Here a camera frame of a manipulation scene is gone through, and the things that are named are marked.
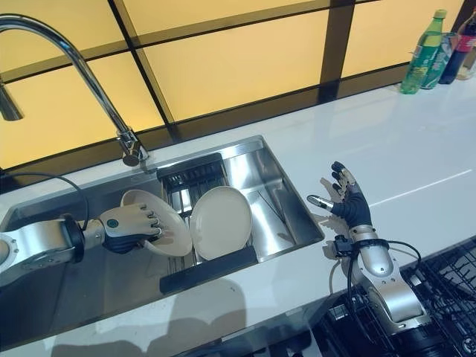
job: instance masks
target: white plate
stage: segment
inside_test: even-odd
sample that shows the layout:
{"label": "white plate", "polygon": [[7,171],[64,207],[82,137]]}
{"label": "white plate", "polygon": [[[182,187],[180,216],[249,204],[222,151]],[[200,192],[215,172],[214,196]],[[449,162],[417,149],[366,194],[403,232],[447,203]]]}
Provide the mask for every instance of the white plate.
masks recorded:
{"label": "white plate", "polygon": [[162,235],[155,241],[144,243],[144,247],[156,254],[183,257],[192,251],[192,238],[183,219],[165,201],[142,190],[127,191],[120,205],[145,203],[153,210],[162,227]]}
{"label": "white plate", "polygon": [[190,218],[197,253],[207,260],[243,248],[251,233],[251,209],[232,187],[215,187],[200,197]]}

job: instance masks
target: black wire rack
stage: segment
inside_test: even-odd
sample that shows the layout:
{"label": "black wire rack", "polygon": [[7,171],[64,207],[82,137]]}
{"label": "black wire rack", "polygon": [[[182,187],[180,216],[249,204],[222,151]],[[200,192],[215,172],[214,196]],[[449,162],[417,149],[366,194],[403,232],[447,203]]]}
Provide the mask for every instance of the black wire rack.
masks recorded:
{"label": "black wire rack", "polygon": [[[416,271],[414,264],[404,267],[402,276],[452,346],[451,356],[476,357],[476,237],[425,258]],[[330,356],[386,356],[385,351],[394,350],[392,341],[365,291],[353,287],[352,296],[352,301],[340,296],[321,323],[321,332],[333,331],[332,339],[340,341],[335,345],[346,346]],[[352,321],[351,304],[374,344]]]}
{"label": "black wire rack", "polygon": [[476,356],[476,237],[425,259],[403,277],[460,356]]}

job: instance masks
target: bottle label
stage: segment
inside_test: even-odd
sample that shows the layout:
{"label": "bottle label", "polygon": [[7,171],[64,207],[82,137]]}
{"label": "bottle label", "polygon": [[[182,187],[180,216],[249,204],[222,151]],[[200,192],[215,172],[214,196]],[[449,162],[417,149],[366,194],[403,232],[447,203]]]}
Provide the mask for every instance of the bottle label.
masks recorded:
{"label": "bottle label", "polygon": [[462,35],[456,51],[470,52],[474,45],[476,45],[476,36]]}

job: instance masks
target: silver robotic arm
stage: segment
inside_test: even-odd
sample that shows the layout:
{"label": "silver robotic arm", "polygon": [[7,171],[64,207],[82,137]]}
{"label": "silver robotic arm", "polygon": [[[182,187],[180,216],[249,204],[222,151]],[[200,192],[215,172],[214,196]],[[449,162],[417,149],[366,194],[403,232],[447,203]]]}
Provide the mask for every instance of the silver robotic arm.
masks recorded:
{"label": "silver robotic arm", "polygon": [[144,204],[112,208],[88,222],[81,231],[71,215],[0,232],[0,286],[41,268],[78,263],[85,250],[103,245],[125,254],[138,242],[158,236],[158,220]]}
{"label": "silver robotic arm", "polygon": [[430,316],[403,280],[399,264],[389,252],[388,241],[378,237],[368,203],[352,173],[336,161],[332,165],[332,177],[338,182],[332,187],[341,195],[342,202],[315,195],[307,200],[341,217],[349,226],[350,239],[342,235],[335,238],[336,255],[346,257],[343,264],[349,268],[346,269],[349,278],[366,291],[370,307],[385,332],[401,347],[403,353],[399,351],[399,356],[426,356],[426,351],[443,350],[443,338],[435,332]]}

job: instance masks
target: faucet spout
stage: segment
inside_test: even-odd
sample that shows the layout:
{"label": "faucet spout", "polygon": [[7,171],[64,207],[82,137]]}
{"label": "faucet spout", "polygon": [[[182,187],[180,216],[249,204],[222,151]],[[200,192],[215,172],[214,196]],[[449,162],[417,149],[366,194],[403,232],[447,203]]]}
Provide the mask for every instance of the faucet spout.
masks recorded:
{"label": "faucet spout", "polygon": [[16,106],[13,98],[8,93],[7,87],[5,87],[0,77],[0,112],[3,118],[7,121],[15,121],[23,118],[22,112],[18,106]]}
{"label": "faucet spout", "polygon": [[[105,93],[96,76],[89,68],[80,52],[61,33],[54,30],[47,24],[28,16],[18,14],[0,15],[0,33],[6,30],[26,30],[36,33],[54,43],[72,62],[80,76],[91,89],[99,104],[103,107],[113,124],[117,128],[117,136],[120,146],[124,151],[123,161],[128,166],[136,166],[147,157],[147,151],[132,131],[124,123],[117,109]],[[12,97],[7,92],[4,83],[0,78],[0,110],[5,120],[18,120],[22,114],[13,102]]]}

